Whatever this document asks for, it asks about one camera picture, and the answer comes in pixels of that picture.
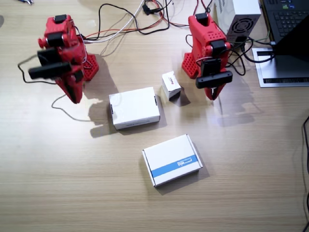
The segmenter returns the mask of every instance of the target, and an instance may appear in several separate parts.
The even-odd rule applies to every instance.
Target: small white box
[[[110,95],[112,122],[117,130],[160,120],[154,88]]]
[[[174,71],[162,75],[162,87],[169,100],[180,96],[182,88],[178,84]]]
[[[142,153],[154,187],[203,167],[187,134],[146,148]]]

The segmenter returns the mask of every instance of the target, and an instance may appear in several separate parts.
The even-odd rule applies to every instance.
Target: wood grain surface
[[[85,85],[80,104],[68,98],[55,104],[86,122],[51,108],[63,94],[57,86],[23,82],[17,63],[40,49],[37,39],[48,17],[70,14],[88,35],[98,30],[98,8],[105,2],[132,12],[140,3],[0,2],[0,232],[302,231],[307,88],[260,88],[255,66],[245,61],[247,75],[232,70],[234,81],[211,102],[181,70],[190,31],[175,27],[87,45],[97,55],[99,73]],[[196,1],[173,2],[172,21],[187,23]],[[103,7],[101,28],[121,28],[128,15],[114,24],[124,15]],[[140,27],[157,19],[138,15]],[[261,17],[251,36],[266,35]],[[34,59],[22,68],[38,63]],[[170,71],[183,87],[174,102],[161,89],[161,76]],[[109,94],[144,87],[155,88],[161,121],[116,131]],[[142,149],[186,133],[204,168],[155,189]]]

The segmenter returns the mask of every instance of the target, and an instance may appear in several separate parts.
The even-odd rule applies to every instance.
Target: laptop keyboard
[[[281,37],[286,36],[303,19],[307,17],[309,11],[285,11],[275,12],[274,16]]]

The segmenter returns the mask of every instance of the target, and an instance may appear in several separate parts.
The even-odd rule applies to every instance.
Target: blue stripe
[[[187,158],[178,160],[176,162],[170,163],[168,165],[165,165],[161,168],[154,169],[151,171],[151,173],[153,175],[153,178],[155,178],[157,176],[163,175],[165,173],[168,173],[170,171],[176,170],[178,168],[187,166],[188,164],[195,163],[195,162],[197,162],[197,157],[196,155],[193,155],[193,156],[189,156]]]

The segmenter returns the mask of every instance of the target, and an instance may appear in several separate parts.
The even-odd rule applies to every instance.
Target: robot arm
[[[84,81],[98,72],[95,55],[87,53],[81,35],[70,15],[48,18],[44,38],[39,39],[42,51],[38,57],[42,66],[29,69],[31,79],[53,79],[75,104],[83,95]]]
[[[189,27],[193,48],[184,55],[182,68],[191,79],[196,79],[197,88],[204,88],[206,96],[215,100],[233,79],[232,72],[225,69],[231,44],[208,13],[190,16]]]

